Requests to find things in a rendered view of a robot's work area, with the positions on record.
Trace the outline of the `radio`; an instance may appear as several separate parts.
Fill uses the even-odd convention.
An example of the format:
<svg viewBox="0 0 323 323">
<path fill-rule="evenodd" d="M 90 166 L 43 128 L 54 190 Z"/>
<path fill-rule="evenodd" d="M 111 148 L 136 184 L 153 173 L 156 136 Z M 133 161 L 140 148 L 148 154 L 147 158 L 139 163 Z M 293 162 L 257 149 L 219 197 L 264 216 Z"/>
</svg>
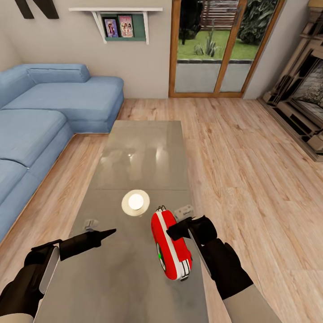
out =
<svg viewBox="0 0 323 323">
<path fill-rule="evenodd" d="M 163 205 L 164 206 L 164 205 Z M 163 207 L 162 206 L 162 207 Z M 156 210 L 151 219 L 151 229 L 157 246 L 158 256 L 166 276 L 170 280 L 185 281 L 192 267 L 192 255 L 182 238 L 173 241 L 166 230 L 176 224 L 173 214 L 162 207 Z"/>
</svg>

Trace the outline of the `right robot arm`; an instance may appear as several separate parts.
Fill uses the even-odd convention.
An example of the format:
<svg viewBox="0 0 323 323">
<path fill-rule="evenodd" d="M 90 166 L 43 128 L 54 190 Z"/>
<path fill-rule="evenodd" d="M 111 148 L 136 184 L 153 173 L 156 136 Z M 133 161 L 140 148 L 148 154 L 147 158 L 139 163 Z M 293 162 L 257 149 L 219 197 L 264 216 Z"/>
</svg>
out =
<svg viewBox="0 0 323 323">
<path fill-rule="evenodd" d="M 192 211 L 191 205 L 176 210 L 177 223 L 166 232 L 173 241 L 192 239 L 208 274 L 216 282 L 232 323 L 282 323 L 241 267 L 235 250 L 217 238 L 212 221 L 204 215 L 185 218 Z"/>
</svg>

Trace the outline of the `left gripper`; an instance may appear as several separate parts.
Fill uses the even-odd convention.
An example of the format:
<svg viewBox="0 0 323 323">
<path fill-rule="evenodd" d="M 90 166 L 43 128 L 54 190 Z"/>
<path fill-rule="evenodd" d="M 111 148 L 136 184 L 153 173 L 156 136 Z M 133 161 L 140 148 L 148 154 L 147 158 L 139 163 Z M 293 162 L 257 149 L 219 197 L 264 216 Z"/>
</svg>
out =
<svg viewBox="0 0 323 323">
<path fill-rule="evenodd" d="M 86 232 L 78 236 L 73 236 L 75 255 L 85 252 L 94 247 L 100 247 L 102 245 L 101 240 L 115 233 L 116 230 L 117 229 L 101 231 L 100 233 L 99 231 Z"/>
</svg>

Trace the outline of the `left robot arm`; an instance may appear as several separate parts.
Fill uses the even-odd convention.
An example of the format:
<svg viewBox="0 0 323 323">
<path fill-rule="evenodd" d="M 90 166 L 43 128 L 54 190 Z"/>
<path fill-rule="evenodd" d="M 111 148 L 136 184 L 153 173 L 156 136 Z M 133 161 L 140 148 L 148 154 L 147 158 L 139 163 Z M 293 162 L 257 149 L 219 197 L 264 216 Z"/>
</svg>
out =
<svg viewBox="0 0 323 323">
<path fill-rule="evenodd" d="M 31 248 L 24 267 L 0 295 L 0 323 L 33 323 L 40 301 L 51 281 L 58 260 L 65 260 L 94 247 L 100 247 L 101 240 L 116 232 L 94 231 L 99 221 L 85 221 L 82 234 L 62 241 L 47 242 Z M 56 245 L 58 244 L 58 246 Z"/>
</svg>

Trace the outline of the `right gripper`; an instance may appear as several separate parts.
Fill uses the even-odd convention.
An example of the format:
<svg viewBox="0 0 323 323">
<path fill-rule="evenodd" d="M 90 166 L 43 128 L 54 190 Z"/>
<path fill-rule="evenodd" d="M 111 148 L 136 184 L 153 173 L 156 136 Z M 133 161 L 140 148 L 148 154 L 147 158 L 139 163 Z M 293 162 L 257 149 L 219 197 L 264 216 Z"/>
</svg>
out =
<svg viewBox="0 0 323 323">
<path fill-rule="evenodd" d="M 189 219 L 192 219 L 192 217 L 188 217 L 185 220 L 180 221 L 179 223 L 176 223 L 172 225 L 171 227 L 166 230 L 167 234 L 172 237 L 173 241 L 176 241 L 182 237 L 187 237 L 187 235 L 183 231 L 183 227 L 185 222 L 187 222 Z"/>
</svg>

